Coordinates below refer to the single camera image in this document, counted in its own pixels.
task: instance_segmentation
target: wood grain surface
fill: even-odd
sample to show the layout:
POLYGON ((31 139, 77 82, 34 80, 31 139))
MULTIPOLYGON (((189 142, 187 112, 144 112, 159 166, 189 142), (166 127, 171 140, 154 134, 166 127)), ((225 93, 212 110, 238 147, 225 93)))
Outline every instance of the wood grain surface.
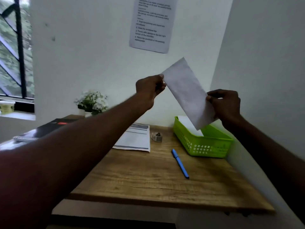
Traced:
POLYGON ((67 198, 249 214, 275 212, 225 159, 188 155, 172 128, 151 126, 150 131, 163 134, 162 143, 151 140, 150 153, 112 149, 67 198), (172 149, 190 179, 184 177, 172 149))

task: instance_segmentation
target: tree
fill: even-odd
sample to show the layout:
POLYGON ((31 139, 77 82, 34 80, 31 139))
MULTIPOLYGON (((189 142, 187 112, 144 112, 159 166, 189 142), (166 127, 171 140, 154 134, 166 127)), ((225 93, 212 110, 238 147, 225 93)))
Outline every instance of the tree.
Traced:
MULTIPOLYGON (((12 2, 7 0, 0 0, 0 9, 3 11, 12 2)), ((24 63, 26 73, 26 85, 27 85, 27 96, 34 97, 34 78, 33 78, 33 57, 32 57, 32 27, 30 23, 29 14, 29 3, 21 2, 21 24, 22 24, 22 35, 23 35, 23 48, 24 48, 24 63)), ((16 25, 15 12, 12 12, 8 20, 16 25)), ((17 53, 17 34, 13 29, 6 23, 6 21, 0 17, 0 35, 5 41, 11 46, 11 48, 17 53)), ((20 77, 19 62, 9 52, 6 47, 0 43, 0 59, 5 65, 20 77)), ((20 86, 0 67, 0 82, 15 96, 21 96, 20 86)))

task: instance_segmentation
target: blue marker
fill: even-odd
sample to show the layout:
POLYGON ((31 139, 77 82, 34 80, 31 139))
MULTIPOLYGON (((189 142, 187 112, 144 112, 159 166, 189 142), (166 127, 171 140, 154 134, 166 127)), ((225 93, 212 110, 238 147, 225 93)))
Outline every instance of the blue marker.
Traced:
POLYGON ((190 177, 189 177, 188 173, 186 172, 186 170, 185 170, 185 168, 184 168, 182 162, 180 161, 180 158, 178 157, 178 154, 177 154, 176 150, 173 149, 173 150, 172 150, 172 154, 173 154, 173 157, 174 157, 174 158, 176 159, 176 161, 178 162, 178 165, 180 166, 180 168, 181 168, 181 170, 182 170, 184 176, 185 176, 187 179, 189 179, 190 177))

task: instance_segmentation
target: window sill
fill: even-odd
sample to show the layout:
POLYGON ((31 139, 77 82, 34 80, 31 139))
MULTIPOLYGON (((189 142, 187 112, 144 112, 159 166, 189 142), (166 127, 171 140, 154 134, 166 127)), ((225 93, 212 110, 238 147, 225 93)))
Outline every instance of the window sill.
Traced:
POLYGON ((29 121, 36 120, 36 116, 34 113, 21 112, 21 111, 14 111, 12 113, 3 114, 3 115, 0 113, 0 117, 9 117, 9 118, 22 119, 22 120, 29 120, 29 121))

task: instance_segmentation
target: person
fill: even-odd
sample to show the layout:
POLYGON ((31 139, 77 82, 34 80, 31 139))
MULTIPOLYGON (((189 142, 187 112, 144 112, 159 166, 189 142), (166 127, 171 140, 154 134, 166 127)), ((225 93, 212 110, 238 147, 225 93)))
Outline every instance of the person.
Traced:
MULTIPOLYGON (((166 87, 162 75, 137 81, 136 94, 90 117, 10 151, 0 152, 0 225, 45 228, 52 209, 108 153, 166 87)), ((223 126, 245 146, 279 193, 304 222, 304 162, 248 123, 237 92, 208 92, 223 126)))

